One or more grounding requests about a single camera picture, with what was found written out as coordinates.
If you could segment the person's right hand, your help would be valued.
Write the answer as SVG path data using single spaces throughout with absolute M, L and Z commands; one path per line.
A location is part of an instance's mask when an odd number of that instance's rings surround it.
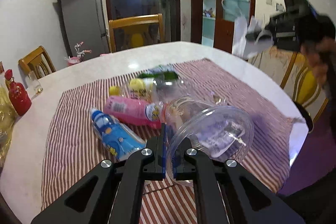
M 310 50 L 306 44 L 301 46 L 301 53 L 306 57 L 313 75 L 320 86 L 326 83 L 327 72 L 329 70 L 329 66 L 322 61 L 319 55 L 322 52 L 335 53 L 335 39 L 324 38 L 316 45 L 314 50 Z

